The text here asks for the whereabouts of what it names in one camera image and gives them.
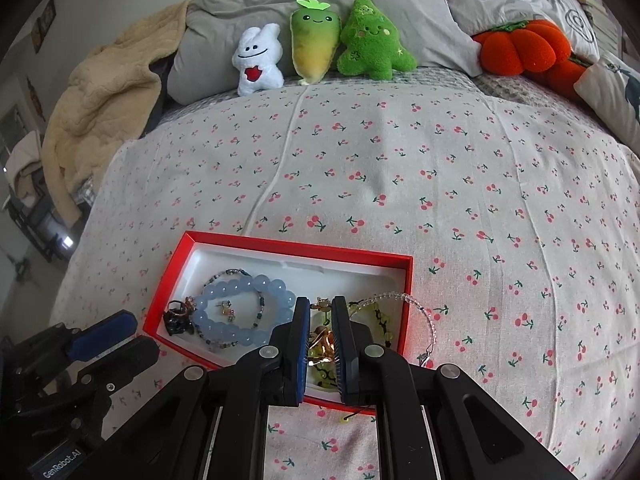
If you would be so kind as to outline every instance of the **stuffed animal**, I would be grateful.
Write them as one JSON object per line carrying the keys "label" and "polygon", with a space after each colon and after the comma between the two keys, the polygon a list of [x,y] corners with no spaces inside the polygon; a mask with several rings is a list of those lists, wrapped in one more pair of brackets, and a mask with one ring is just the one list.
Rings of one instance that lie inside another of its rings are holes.
{"label": "stuffed animal", "polygon": [[263,28],[250,27],[242,33],[231,63],[240,71],[238,95],[250,95],[258,90],[281,88],[282,72],[276,66],[282,57],[278,41],[280,25],[267,23]]}
{"label": "stuffed animal", "polygon": [[344,75],[390,80],[392,69],[410,72],[416,67],[414,56],[400,44],[395,25],[371,0],[354,1],[340,40],[347,46],[338,58],[338,70]]}
{"label": "stuffed animal", "polygon": [[569,40],[547,20],[502,25],[473,39],[482,45],[482,68],[498,75],[544,72],[571,55]]}
{"label": "stuffed animal", "polygon": [[574,89],[574,84],[578,82],[585,70],[587,70],[586,64],[572,56],[565,61],[556,63],[544,72],[525,71],[523,75],[542,86],[548,86],[557,94],[569,99],[569,101],[586,106],[587,103]]}
{"label": "stuffed animal", "polygon": [[518,22],[477,34],[482,44],[480,65],[498,75],[525,75],[567,99],[584,104],[574,83],[586,70],[571,56],[571,44],[548,20]]}
{"label": "stuffed animal", "polygon": [[296,0],[303,9],[290,19],[293,66],[300,84],[322,80],[340,43],[340,16],[327,10],[330,4],[318,0]]}

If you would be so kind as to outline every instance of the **white pillow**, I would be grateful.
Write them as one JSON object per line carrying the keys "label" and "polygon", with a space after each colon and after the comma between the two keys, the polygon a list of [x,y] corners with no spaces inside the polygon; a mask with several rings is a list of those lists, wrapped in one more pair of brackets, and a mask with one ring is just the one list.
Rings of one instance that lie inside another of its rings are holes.
{"label": "white pillow", "polygon": [[453,19],[468,35],[521,20],[547,19],[562,29],[575,54],[593,63],[596,36],[577,0],[448,0]]}
{"label": "white pillow", "polygon": [[604,52],[574,89],[620,142],[640,156],[640,74]]}

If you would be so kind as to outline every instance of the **window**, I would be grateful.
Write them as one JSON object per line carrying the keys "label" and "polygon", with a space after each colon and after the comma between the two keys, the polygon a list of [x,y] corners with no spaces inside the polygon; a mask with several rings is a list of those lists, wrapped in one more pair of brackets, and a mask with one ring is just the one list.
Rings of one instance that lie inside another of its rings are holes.
{"label": "window", "polygon": [[0,118],[0,164],[4,168],[12,149],[28,133],[18,107],[14,105]]}

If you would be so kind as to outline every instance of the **orange pumpkin plush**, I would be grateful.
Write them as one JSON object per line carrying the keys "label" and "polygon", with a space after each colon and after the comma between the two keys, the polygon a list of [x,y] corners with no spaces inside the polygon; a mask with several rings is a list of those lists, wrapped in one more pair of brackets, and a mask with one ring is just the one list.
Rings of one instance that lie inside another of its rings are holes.
{"label": "orange pumpkin plush", "polygon": [[574,90],[574,83],[587,70],[586,67],[571,59],[556,63],[545,72],[525,72],[524,75],[543,86],[548,86],[554,92],[566,97],[569,101],[585,104],[584,100]]}
{"label": "orange pumpkin plush", "polygon": [[571,55],[571,44],[547,20],[510,23],[473,37],[482,44],[480,65],[498,75],[544,72]]}

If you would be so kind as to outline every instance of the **cherry print bedsheet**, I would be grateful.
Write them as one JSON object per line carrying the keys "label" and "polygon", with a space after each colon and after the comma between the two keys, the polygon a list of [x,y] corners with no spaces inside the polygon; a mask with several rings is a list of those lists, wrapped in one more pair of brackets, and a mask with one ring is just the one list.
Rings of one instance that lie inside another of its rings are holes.
{"label": "cherry print bedsheet", "polygon": [[[284,88],[162,124],[114,156],[52,322],[140,319],[184,230],[413,254],[454,362],[578,478],[638,436],[638,183],[596,123],[478,93],[389,83]],[[410,317],[406,358],[424,361]],[[185,365],[113,396],[109,436]],[[372,417],[272,409],[266,478],[378,476]]]}

